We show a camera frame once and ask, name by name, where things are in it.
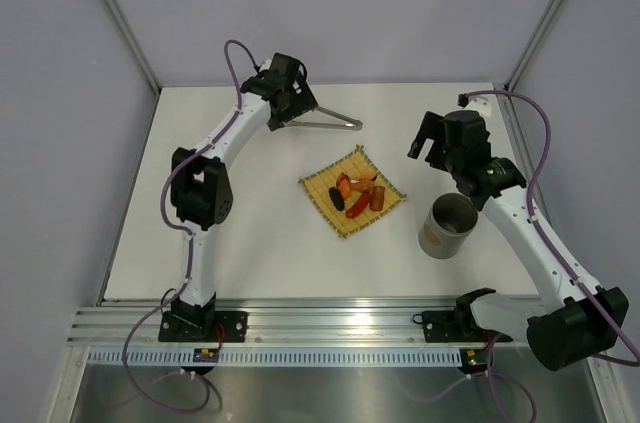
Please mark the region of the grey metal lunch canister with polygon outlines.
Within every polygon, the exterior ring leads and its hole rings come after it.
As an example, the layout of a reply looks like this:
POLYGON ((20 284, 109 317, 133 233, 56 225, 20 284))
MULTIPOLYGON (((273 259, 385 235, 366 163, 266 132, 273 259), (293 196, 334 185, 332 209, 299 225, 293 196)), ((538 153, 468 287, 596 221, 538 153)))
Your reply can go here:
POLYGON ((421 249, 430 257, 454 257, 475 229, 479 213, 472 201, 458 193, 439 196, 418 234, 421 249))

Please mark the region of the stainless steel tongs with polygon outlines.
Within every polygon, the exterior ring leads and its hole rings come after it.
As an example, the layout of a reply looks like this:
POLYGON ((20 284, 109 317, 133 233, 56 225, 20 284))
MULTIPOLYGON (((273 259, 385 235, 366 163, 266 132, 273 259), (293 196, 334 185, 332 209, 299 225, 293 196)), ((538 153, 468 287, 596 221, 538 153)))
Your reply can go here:
POLYGON ((363 122, 334 110, 317 106, 305 114, 306 119, 294 119, 285 124, 290 128, 361 131, 363 122))

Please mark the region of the orange salmon slice toy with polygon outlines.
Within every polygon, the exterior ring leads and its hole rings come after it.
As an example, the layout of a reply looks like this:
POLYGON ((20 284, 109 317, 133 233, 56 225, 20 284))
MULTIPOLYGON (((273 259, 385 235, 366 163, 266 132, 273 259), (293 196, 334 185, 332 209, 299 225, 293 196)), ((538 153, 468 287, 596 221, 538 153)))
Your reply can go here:
POLYGON ((359 175, 355 181, 359 184, 367 184, 373 183, 376 181, 378 174, 376 171, 367 171, 361 175, 359 175))

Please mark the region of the bamboo woven tray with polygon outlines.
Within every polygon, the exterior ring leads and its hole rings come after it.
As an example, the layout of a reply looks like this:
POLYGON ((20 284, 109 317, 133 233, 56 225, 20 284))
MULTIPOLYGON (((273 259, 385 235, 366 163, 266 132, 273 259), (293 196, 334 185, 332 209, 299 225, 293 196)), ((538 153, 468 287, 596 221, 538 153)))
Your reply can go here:
POLYGON ((371 226, 406 200, 406 195, 401 193, 373 163, 365 152, 363 145, 356 145, 346 156, 343 156, 329 166, 309 176, 300 178, 298 183, 309 197, 314 208, 336 232, 338 237, 342 239, 346 239, 371 226), (355 179, 367 171, 377 172, 378 177, 376 181, 369 185, 357 183, 355 179), (351 193, 347 199, 344 199, 344 210, 339 212, 331 203, 328 190, 330 187, 336 187, 336 181, 341 173, 349 176, 351 180, 351 193), (358 217, 348 219, 345 216, 346 211, 357 201, 362 192, 369 192, 371 194, 372 188, 376 185, 386 188, 384 208, 382 211, 373 212, 369 209, 368 205, 358 217))

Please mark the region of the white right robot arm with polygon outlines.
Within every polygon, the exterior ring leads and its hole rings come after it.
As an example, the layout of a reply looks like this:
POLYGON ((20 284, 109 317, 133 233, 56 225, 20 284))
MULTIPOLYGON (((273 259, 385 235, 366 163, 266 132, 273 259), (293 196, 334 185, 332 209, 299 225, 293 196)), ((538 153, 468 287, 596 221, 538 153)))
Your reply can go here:
POLYGON ((533 307, 490 288, 461 295, 453 310, 456 332, 476 339, 491 331, 525 342, 551 371, 612 348, 628 299, 619 288, 604 288, 560 241, 516 165, 492 155, 484 118, 473 110, 445 116, 428 111, 409 157, 417 158, 427 141, 426 162, 450 174, 460 196, 499 230, 541 298, 533 307))

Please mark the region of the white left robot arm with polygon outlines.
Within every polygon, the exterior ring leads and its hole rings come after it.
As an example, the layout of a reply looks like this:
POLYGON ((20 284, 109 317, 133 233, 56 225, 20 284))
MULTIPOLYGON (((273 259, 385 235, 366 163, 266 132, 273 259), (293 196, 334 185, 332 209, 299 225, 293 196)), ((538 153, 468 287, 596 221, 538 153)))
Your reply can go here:
POLYGON ((162 202, 176 210, 179 222, 172 227, 186 233, 186 276, 162 316, 161 342, 218 338, 223 318, 216 315, 212 270, 219 227, 233 205, 231 164, 257 130, 283 128, 318 106, 304 64, 281 53, 239 85, 236 96, 236 106, 209 136, 172 155, 162 202))

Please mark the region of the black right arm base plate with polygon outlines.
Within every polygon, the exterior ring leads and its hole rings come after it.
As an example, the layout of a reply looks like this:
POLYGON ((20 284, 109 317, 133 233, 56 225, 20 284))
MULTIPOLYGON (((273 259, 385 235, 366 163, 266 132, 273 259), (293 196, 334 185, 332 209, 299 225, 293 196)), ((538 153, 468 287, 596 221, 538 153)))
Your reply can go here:
POLYGON ((488 344, 494 332, 478 327, 453 310, 425 310, 414 313, 411 321, 420 326, 427 343, 484 343, 488 344))

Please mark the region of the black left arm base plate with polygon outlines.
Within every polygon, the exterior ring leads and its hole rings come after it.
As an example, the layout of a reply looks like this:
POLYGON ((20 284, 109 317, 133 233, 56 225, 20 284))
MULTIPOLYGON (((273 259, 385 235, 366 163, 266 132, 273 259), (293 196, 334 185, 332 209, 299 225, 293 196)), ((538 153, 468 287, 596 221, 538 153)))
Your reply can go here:
POLYGON ((164 312, 158 340, 163 343, 243 343, 249 314, 244 311, 215 311, 208 322, 193 323, 164 312))

